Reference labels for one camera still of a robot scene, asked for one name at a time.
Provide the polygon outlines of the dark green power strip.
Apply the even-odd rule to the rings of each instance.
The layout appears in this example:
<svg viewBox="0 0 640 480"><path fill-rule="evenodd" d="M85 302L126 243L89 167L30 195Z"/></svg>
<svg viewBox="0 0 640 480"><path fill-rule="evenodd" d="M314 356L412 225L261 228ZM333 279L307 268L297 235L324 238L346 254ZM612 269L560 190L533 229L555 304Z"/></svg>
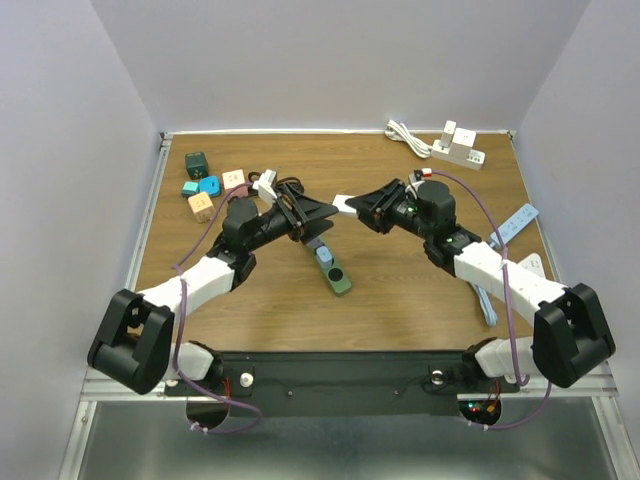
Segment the dark green power strip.
<svg viewBox="0 0 640 480"><path fill-rule="evenodd" d="M346 275L343 267L341 266L341 264L339 263L338 259L336 258L336 256L334 255L334 253L331 251L331 249L329 248L329 250L331 251L332 255L333 255L333 264L329 267L329 268L323 268L320 263L317 260L315 251L313 251L310 247L309 244L306 245L307 249L309 250L309 252L311 253L313 259L315 260L317 266L320 268L324 278L326 279L329 287L331 288L331 290L333 291L333 293L340 297L343 295L346 295L351 289L352 289L352 283L351 280L349 279L349 277Z"/></svg>

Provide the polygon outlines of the pink cube adapter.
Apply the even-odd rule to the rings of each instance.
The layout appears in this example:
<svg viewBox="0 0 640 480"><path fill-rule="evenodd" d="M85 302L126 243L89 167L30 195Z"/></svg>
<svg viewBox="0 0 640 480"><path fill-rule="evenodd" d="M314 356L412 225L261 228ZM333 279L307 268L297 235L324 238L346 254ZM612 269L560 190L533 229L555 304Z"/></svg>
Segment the pink cube adapter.
<svg viewBox="0 0 640 480"><path fill-rule="evenodd" d="M222 173L222 184L225 191L230 191L246 182L242 169L230 170Z"/></svg>

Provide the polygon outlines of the blue square adapter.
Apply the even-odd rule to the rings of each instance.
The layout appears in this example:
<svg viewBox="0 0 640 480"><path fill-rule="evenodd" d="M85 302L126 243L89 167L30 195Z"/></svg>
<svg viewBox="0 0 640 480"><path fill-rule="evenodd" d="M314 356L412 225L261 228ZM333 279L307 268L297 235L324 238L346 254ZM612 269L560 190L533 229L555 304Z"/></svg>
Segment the blue square adapter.
<svg viewBox="0 0 640 480"><path fill-rule="evenodd" d="M209 197L218 197L221 194L220 181L217 176L211 175L199 181L199 191Z"/></svg>

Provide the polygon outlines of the orange cube adapter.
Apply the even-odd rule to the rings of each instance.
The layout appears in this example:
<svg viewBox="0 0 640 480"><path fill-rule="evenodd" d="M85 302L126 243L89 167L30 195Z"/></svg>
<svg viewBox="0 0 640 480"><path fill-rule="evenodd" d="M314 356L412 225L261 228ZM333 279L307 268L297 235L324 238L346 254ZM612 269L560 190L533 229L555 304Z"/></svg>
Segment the orange cube adapter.
<svg viewBox="0 0 640 480"><path fill-rule="evenodd" d="M211 197L206 192L200 192L188 198L188 205L198 223L209 222L215 212Z"/></svg>

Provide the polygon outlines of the teal usb charger plug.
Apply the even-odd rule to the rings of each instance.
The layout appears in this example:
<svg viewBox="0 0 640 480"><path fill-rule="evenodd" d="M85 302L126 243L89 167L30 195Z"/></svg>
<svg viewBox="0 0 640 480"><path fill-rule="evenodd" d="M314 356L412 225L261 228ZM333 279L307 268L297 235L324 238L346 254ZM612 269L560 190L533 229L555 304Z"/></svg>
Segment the teal usb charger plug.
<svg viewBox="0 0 640 480"><path fill-rule="evenodd" d="M200 185L197 181L186 181L181 189L181 196L188 199L200 192Z"/></svg>

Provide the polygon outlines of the dark green charger plug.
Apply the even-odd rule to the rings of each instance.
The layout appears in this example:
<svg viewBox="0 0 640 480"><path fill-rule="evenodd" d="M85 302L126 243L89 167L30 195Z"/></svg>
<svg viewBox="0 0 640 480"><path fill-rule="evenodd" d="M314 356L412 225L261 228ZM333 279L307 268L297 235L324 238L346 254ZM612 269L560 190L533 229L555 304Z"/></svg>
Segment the dark green charger plug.
<svg viewBox="0 0 640 480"><path fill-rule="evenodd" d="M200 180L209 176L209 164L204 152L191 152L185 155L185 169L191 180Z"/></svg>

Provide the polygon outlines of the light blue power strip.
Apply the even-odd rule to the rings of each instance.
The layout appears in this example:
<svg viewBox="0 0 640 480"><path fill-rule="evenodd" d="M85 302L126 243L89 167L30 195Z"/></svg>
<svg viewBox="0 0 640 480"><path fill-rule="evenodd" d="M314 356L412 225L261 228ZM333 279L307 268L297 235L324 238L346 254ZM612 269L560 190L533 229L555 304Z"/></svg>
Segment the light blue power strip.
<svg viewBox="0 0 640 480"><path fill-rule="evenodd" d="M503 242L508 244L531 224L538 215L538 210L531 204L525 203L521 206L499 227ZM470 286L479 300L480 309L486 324L489 327L495 327L498 321L498 315L491 304L488 293L476 284L470 283Z"/></svg>

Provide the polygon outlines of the white triangular power strip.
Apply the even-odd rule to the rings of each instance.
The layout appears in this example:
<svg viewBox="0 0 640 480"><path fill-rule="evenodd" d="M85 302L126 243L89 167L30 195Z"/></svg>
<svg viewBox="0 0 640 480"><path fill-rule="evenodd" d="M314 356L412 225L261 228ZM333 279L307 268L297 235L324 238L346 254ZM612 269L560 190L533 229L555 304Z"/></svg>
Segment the white triangular power strip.
<svg viewBox="0 0 640 480"><path fill-rule="evenodd" d="M522 259L518 263L518 265L526 271L534 273L542 278L546 277L541 256L537 253L529 254L524 259Z"/></svg>

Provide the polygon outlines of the white square adapter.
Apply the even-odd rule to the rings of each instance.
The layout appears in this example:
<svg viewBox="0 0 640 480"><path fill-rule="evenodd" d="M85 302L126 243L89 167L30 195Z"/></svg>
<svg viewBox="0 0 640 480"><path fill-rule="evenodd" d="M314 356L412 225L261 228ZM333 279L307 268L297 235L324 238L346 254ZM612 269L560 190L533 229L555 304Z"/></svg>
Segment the white square adapter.
<svg viewBox="0 0 640 480"><path fill-rule="evenodd" d="M332 205L338 209L338 213L351 218L358 216L357 210L347 204L347 201L351 199L349 195L337 194L332 202Z"/></svg>

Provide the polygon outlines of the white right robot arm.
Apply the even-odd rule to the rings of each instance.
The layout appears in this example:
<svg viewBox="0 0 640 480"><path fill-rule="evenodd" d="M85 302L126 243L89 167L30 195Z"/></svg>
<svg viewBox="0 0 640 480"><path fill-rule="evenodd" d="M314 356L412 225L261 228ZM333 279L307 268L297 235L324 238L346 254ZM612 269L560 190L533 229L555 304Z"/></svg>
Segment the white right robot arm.
<svg viewBox="0 0 640 480"><path fill-rule="evenodd" d="M393 180L356 197L336 197L339 211L377 233L400 227L421 238L429 260L452 276L503 301L533 328L530 337L494 339L472 348L460 366L463 384L482 390L496 377L540 374L568 388L616 351L596 292L548 280L505 259L456 220L456 203L447 185Z"/></svg>

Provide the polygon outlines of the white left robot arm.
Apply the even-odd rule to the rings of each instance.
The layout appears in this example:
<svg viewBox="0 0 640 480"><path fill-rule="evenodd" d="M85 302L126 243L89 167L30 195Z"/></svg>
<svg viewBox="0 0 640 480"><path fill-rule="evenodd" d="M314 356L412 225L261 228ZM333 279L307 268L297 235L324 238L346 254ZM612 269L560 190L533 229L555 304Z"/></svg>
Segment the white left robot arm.
<svg viewBox="0 0 640 480"><path fill-rule="evenodd" d="M292 192L278 194L259 213L253 200L233 199L212 248L170 280L111 298L89 348L88 365L138 394L146 394L169 367L174 323L239 287L257 261L254 251L283 236L308 243L333 226L334 205Z"/></svg>

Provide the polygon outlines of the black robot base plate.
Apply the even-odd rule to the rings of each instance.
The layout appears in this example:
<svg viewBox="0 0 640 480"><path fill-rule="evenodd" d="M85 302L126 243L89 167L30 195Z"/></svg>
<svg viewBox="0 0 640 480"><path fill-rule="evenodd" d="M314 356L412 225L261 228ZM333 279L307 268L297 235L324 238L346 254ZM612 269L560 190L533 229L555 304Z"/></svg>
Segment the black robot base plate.
<svg viewBox="0 0 640 480"><path fill-rule="evenodd" d="M485 376L462 350L217 354L197 381L266 417L430 414L456 416L458 396L484 399L518 387Z"/></svg>

